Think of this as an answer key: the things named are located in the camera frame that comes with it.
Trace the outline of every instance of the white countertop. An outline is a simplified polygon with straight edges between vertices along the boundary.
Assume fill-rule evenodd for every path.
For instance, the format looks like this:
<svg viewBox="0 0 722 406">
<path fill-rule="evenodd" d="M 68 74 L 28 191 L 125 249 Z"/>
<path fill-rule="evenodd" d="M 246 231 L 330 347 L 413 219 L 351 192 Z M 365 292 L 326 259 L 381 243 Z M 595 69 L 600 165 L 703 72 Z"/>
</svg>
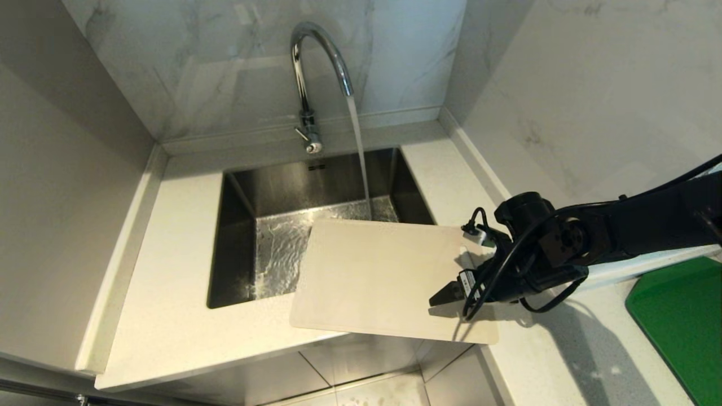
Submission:
<svg viewBox="0 0 722 406">
<path fill-rule="evenodd" d="M 483 189 L 457 188 L 449 181 L 477 184 L 438 122 L 367 131 L 365 139 L 369 148 L 383 147 L 391 134 L 406 142 L 402 151 L 437 224 L 459 225 L 476 205 L 492 204 Z M 353 138 L 347 138 L 352 146 Z M 284 155 L 287 148 L 292 151 Z M 293 294 L 206 307 L 221 170 L 268 165 L 276 163 L 279 155 L 293 154 L 297 157 L 292 159 L 307 158 L 300 144 L 293 142 L 170 159 L 105 373 L 95 381 L 98 389 L 123 390 L 182 379 L 345 334 L 291 327 Z"/>
<path fill-rule="evenodd" d="M 482 206 L 495 227 L 494 203 L 437 122 L 376 130 L 369 147 L 386 146 L 389 134 L 402 140 L 437 224 L 463 224 Z M 260 165 L 264 148 L 170 160 L 98 389 L 181 379 L 344 334 L 291 327 L 293 294 L 206 307 L 220 171 Z M 484 353 L 516 405 L 691 404 L 624 308 L 632 285 L 579 292 L 548 314 L 497 309 L 500 342 Z"/>
</svg>

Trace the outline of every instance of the cabinet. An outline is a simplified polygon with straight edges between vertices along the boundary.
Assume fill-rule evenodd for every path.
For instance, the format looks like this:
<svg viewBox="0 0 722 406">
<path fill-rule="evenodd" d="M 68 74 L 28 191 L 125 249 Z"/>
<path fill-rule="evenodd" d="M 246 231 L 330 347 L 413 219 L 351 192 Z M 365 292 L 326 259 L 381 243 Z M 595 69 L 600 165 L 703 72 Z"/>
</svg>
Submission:
<svg viewBox="0 0 722 406">
<path fill-rule="evenodd" d="M 423 340 L 371 334 L 348 334 L 302 350 L 301 355 L 331 385 L 416 365 Z"/>
<path fill-rule="evenodd" d="M 251 406 L 328 387 L 301 354 L 293 352 L 148 386 L 147 391 L 216 405 Z"/>
<path fill-rule="evenodd" d="M 278 355 L 155 384 L 149 392 L 216 405 L 260 405 L 416 366 L 424 340 L 347 334 Z"/>
<path fill-rule="evenodd" d="M 508 390 L 495 376 L 495 364 L 473 345 L 452 363 L 426 381 L 426 393 L 433 405 L 513 405 Z"/>
<path fill-rule="evenodd" d="M 467 342 L 425 340 L 416 354 L 424 382 L 436 376 L 472 345 Z"/>
</svg>

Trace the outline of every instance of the backsplash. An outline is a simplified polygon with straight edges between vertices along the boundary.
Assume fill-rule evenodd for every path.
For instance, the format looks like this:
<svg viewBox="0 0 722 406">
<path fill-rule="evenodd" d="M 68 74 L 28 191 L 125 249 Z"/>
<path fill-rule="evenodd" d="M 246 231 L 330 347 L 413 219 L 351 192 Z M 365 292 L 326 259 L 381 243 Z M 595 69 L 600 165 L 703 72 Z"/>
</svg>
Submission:
<svg viewBox="0 0 722 406">
<path fill-rule="evenodd" d="M 720 1 L 470 1 L 445 105 L 511 194 L 640 193 L 722 151 L 721 22 Z"/>
<path fill-rule="evenodd" d="M 466 0 L 63 0 L 158 141 L 297 123 L 290 34 L 313 21 L 351 71 L 359 113 L 438 107 Z M 303 44 L 317 118 L 348 116 L 331 63 Z"/>
</svg>

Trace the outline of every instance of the running water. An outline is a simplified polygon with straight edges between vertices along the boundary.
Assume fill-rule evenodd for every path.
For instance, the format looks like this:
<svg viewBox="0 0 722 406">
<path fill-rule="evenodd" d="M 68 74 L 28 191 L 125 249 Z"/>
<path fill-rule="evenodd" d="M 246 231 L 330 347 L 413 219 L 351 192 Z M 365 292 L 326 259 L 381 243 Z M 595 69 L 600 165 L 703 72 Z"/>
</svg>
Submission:
<svg viewBox="0 0 722 406">
<path fill-rule="evenodd" d="M 366 196 L 366 204 L 368 205 L 368 219 L 373 219 L 371 210 L 371 198 L 368 194 L 368 179 L 366 178 L 366 159 L 363 156 L 363 143 L 361 143 L 361 127 L 359 126 L 359 116 L 356 114 L 356 101 L 353 95 L 346 96 L 346 103 L 349 103 L 349 113 L 351 113 L 351 122 L 354 124 L 354 133 L 356 134 L 356 148 L 359 151 L 359 160 L 361 161 L 361 176 L 363 177 L 363 191 Z"/>
</svg>

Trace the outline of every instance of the sink basin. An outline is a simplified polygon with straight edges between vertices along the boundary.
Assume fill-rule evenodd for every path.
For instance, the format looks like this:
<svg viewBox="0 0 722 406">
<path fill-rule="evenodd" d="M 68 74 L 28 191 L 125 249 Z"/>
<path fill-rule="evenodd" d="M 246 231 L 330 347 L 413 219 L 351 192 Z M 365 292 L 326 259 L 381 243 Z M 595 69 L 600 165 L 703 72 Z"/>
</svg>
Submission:
<svg viewBox="0 0 722 406">
<path fill-rule="evenodd" d="M 208 307 L 295 291 L 315 219 L 433 224 L 400 149 L 364 156 L 370 213 L 358 154 L 226 173 Z"/>
</svg>

